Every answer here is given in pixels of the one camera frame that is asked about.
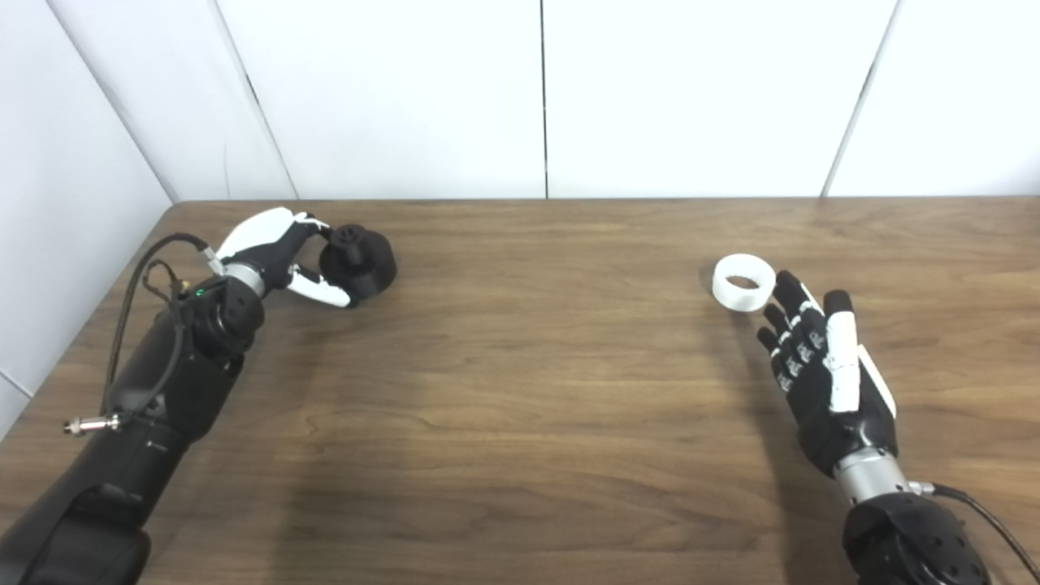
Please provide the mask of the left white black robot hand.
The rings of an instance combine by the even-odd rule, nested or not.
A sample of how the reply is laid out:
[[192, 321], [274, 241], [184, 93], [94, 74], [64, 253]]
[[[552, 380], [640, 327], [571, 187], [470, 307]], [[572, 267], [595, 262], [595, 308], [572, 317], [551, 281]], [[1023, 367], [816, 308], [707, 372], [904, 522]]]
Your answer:
[[294, 214], [285, 207], [260, 212], [238, 223], [215, 252], [215, 273], [245, 283], [264, 299], [274, 290], [338, 308], [353, 302], [352, 292], [328, 281], [319, 271], [301, 266], [297, 256], [311, 238], [328, 238], [330, 226], [312, 214]]

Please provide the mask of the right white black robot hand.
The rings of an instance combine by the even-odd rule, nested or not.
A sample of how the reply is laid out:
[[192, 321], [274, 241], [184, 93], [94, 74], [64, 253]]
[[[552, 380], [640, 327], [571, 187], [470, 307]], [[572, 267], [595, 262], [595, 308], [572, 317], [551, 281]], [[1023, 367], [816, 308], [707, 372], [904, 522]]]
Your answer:
[[808, 461], [832, 477], [861, 449], [898, 456], [894, 400], [863, 355], [850, 292], [822, 301], [791, 271], [776, 274], [768, 325], [757, 331], [769, 365], [796, 423]]

